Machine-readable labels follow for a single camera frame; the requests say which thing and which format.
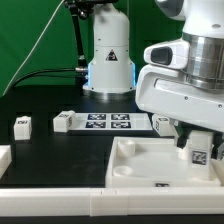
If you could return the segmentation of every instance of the qr code marker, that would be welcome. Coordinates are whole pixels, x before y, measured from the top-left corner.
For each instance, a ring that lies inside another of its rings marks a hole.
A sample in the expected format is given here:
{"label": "qr code marker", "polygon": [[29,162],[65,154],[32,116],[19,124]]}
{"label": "qr code marker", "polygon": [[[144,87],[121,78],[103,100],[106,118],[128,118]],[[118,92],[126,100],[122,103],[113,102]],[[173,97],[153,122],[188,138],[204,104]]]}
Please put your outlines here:
{"label": "qr code marker", "polygon": [[200,151],[192,151],[192,164],[207,165],[207,153]]}

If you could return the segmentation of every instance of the black cable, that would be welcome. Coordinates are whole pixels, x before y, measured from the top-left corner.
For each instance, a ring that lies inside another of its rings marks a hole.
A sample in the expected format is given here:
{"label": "black cable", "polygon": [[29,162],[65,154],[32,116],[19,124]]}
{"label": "black cable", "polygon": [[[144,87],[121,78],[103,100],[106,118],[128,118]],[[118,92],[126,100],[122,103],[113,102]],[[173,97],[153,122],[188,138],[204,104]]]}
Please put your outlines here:
{"label": "black cable", "polygon": [[29,73],[18,80],[16,80],[11,88],[16,87],[20,82],[33,78],[33,77],[52,77],[52,78],[83,78],[83,76],[77,76],[77,75],[70,75],[70,76],[60,76],[60,75],[47,75],[46,73],[59,73],[59,72],[75,72],[75,68],[61,68],[61,69],[44,69],[44,70],[38,70],[32,73]]}

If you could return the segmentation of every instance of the white tray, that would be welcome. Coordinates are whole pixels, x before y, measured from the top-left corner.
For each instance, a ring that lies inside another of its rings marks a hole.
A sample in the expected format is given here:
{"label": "white tray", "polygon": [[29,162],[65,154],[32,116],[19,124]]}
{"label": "white tray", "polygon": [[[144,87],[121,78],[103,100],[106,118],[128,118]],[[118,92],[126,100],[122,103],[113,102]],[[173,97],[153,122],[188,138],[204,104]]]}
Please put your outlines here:
{"label": "white tray", "polygon": [[186,153],[183,149],[174,146],[173,139],[115,137],[106,174],[106,187],[219,187],[221,185],[213,165],[209,168],[210,179],[190,177],[189,168],[192,164],[188,159],[183,158],[183,154]]}

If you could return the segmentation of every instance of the white robot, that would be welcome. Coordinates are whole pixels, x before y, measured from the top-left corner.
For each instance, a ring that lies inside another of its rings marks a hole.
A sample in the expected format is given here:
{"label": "white robot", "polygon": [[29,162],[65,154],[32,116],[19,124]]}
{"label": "white robot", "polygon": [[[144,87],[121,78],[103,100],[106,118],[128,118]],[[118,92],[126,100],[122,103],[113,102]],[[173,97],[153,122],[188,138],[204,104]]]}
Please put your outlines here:
{"label": "white robot", "polygon": [[136,102],[140,109],[224,133],[224,0],[155,0],[186,20],[179,40],[148,47]]}
{"label": "white robot", "polygon": [[[120,100],[135,95],[135,64],[129,57],[129,20],[114,8],[118,0],[66,1],[76,31],[79,67],[88,74],[84,95],[104,100]],[[77,18],[93,13],[94,58],[86,63]]]}
{"label": "white robot", "polygon": [[129,20],[113,4],[94,8],[94,58],[84,94],[123,99],[135,94],[135,64],[129,58]]}

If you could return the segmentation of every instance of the white block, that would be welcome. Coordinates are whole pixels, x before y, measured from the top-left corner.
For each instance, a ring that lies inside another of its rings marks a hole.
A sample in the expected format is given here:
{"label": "white block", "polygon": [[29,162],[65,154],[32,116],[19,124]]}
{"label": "white block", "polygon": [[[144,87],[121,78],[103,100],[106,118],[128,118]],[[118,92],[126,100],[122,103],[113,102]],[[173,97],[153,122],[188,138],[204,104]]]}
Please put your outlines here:
{"label": "white block", "polygon": [[62,111],[53,120],[54,132],[68,132],[68,130],[75,123],[74,111]]}
{"label": "white block", "polygon": [[101,189],[91,193],[90,216],[114,216],[128,214],[128,193],[125,190]]}
{"label": "white block", "polygon": [[211,179],[211,151],[213,133],[192,131],[187,141],[189,148],[189,177]]}
{"label": "white block", "polygon": [[14,125],[15,140],[29,140],[32,126],[31,117],[18,117]]}
{"label": "white block", "polygon": [[158,114],[152,116],[153,129],[161,136],[174,136],[174,130],[170,125],[170,119]]}
{"label": "white block", "polygon": [[0,146],[0,178],[12,162],[10,146]]}

